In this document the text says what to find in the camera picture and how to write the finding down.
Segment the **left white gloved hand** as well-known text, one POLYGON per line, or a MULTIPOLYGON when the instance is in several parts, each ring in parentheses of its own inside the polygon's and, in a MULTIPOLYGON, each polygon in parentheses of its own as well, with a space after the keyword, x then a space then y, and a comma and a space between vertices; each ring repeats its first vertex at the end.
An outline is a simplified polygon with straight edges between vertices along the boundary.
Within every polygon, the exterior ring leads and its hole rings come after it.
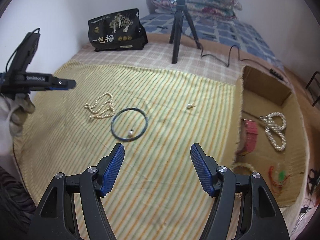
POLYGON ((28 94, 16 94, 14 100, 1 94, 1 157, 9 154, 14 137, 21 135, 28 115, 34 112, 28 94))

